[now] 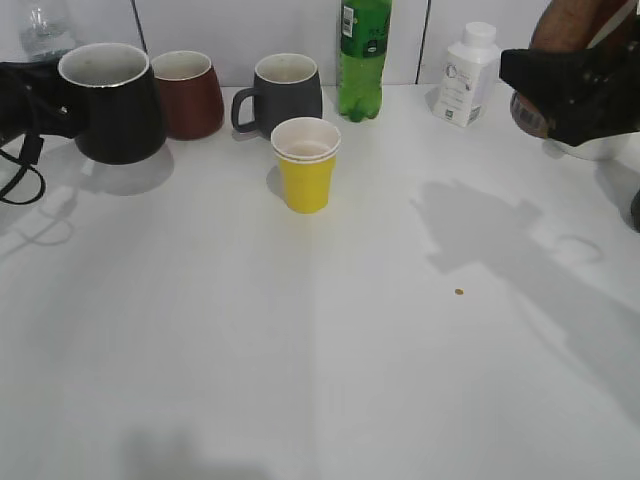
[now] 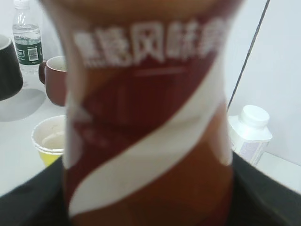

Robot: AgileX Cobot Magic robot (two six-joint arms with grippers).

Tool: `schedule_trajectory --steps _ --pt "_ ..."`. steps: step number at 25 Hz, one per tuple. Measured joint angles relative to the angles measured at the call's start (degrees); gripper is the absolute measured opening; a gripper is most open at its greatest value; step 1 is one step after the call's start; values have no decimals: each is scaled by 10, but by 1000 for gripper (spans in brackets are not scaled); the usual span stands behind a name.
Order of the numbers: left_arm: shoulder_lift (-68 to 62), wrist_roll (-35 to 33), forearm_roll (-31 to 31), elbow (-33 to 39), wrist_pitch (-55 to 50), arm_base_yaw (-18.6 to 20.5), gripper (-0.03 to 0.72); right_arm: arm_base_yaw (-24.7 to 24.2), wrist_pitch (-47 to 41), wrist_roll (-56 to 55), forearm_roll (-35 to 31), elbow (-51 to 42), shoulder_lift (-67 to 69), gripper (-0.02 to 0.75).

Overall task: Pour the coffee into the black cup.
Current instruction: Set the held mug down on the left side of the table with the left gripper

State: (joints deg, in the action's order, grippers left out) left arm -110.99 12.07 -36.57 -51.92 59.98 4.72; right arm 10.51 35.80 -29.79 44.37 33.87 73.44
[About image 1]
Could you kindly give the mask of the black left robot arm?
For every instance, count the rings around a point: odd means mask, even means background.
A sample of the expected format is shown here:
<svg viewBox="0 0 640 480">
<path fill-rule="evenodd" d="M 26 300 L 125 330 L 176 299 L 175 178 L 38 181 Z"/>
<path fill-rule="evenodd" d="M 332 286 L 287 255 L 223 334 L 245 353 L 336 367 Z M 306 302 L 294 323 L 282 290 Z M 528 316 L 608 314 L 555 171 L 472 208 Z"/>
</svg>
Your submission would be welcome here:
<svg viewBox="0 0 640 480">
<path fill-rule="evenodd" d="M 22 134 L 74 139 L 88 127 L 84 101 L 58 72 L 59 61 L 1 64 L 1 144 Z"/>
</svg>

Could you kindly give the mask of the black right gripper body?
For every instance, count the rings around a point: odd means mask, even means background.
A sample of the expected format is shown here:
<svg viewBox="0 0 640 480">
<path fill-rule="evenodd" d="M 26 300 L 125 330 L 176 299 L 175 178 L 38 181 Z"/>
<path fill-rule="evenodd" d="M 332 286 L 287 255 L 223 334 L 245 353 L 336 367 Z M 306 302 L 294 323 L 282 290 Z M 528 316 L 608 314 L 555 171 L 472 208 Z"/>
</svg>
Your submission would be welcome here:
<svg viewBox="0 0 640 480">
<path fill-rule="evenodd" d="M 513 88 L 513 120 L 527 134 L 577 147 L 639 130 L 639 14 L 616 50 L 506 49 L 499 77 Z"/>
</svg>

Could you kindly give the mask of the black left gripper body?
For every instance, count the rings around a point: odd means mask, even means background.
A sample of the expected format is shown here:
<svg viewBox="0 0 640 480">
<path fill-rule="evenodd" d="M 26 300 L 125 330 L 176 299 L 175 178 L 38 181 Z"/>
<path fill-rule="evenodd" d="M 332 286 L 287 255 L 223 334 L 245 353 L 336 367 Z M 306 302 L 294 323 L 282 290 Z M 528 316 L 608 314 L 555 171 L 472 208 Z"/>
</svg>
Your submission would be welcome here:
<svg viewBox="0 0 640 480">
<path fill-rule="evenodd" d="M 37 62 L 29 67 L 35 132 L 77 138 L 88 127 L 88 114 L 75 86 L 61 77 L 57 62 Z"/>
</svg>

